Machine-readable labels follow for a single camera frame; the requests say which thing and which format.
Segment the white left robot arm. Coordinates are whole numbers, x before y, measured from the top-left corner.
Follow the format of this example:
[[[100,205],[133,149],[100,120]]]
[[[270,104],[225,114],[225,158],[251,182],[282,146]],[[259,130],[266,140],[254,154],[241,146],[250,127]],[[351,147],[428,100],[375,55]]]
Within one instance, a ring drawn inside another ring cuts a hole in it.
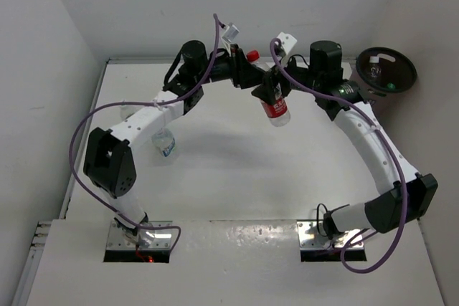
[[[133,102],[136,111],[119,124],[93,129],[88,137],[83,173],[107,197],[115,220],[129,236],[147,230],[148,215],[132,190],[137,179],[135,151],[166,126],[189,113],[208,82],[231,80],[236,88],[257,87],[268,73],[248,59],[236,44],[207,53],[204,44],[183,44],[150,102]]]

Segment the red cap labelled bottle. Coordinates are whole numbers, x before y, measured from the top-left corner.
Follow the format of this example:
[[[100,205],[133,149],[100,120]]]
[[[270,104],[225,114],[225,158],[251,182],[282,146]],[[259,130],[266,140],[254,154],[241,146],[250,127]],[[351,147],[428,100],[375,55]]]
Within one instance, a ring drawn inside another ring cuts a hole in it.
[[[275,127],[282,127],[290,121],[290,112],[284,98],[277,95],[277,100],[274,104],[267,104],[260,100],[265,114],[270,123]]]

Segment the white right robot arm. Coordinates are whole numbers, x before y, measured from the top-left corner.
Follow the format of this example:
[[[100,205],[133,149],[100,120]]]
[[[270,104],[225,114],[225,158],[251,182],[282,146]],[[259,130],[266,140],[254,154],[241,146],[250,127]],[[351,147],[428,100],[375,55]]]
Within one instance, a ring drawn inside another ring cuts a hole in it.
[[[309,66],[293,71],[288,60],[295,44],[295,38],[285,33],[271,41],[275,64],[263,70],[252,95],[260,100],[267,116],[276,119],[286,113],[285,99],[291,90],[312,94],[351,141],[379,192],[371,201],[327,211],[322,222],[325,235],[333,239],[352,229],[385,234],[424,216],[438,188],[437,180],[432,174],[421,174],[402,157],[357,84],[343,78],[340,46],[332,41],[313,43]]]

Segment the blue cap clear bottle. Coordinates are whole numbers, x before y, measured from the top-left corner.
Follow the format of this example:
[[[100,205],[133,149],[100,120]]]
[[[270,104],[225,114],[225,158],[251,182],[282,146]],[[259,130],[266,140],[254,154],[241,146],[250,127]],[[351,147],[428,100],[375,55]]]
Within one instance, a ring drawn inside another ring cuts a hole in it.
[[[379,57],[378,56],[371,56],[369,58],[369,76],[376,80],[381,77],[382,70],[381,66],[379,65]]]

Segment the blue label clear bottle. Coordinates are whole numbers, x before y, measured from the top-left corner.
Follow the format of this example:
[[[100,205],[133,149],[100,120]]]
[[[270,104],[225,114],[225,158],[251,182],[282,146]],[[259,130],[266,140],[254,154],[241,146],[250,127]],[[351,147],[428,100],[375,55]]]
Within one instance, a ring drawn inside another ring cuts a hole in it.
[[[163,158],[170,158],[176,150],[176,141],[174,134],[168,128],[162,128],[155,133],[151,141]]]

